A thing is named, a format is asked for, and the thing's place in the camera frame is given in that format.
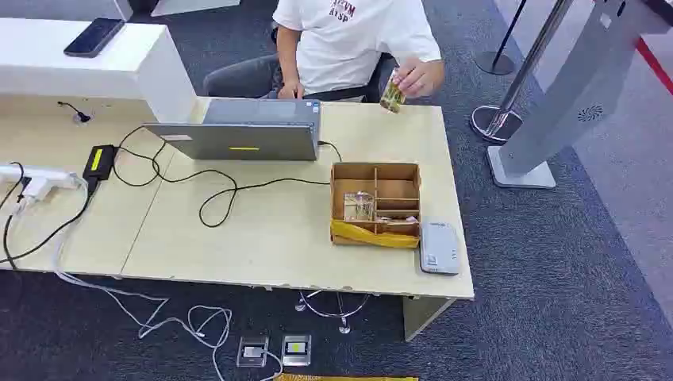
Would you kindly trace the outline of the person's left hand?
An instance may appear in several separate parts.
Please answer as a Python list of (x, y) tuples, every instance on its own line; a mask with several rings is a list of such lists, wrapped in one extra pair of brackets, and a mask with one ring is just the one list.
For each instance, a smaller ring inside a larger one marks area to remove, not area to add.
[(444, 81), (444, 61), (409, 58), (393, 77), (395, 86), (407, 98), (430, 96)]

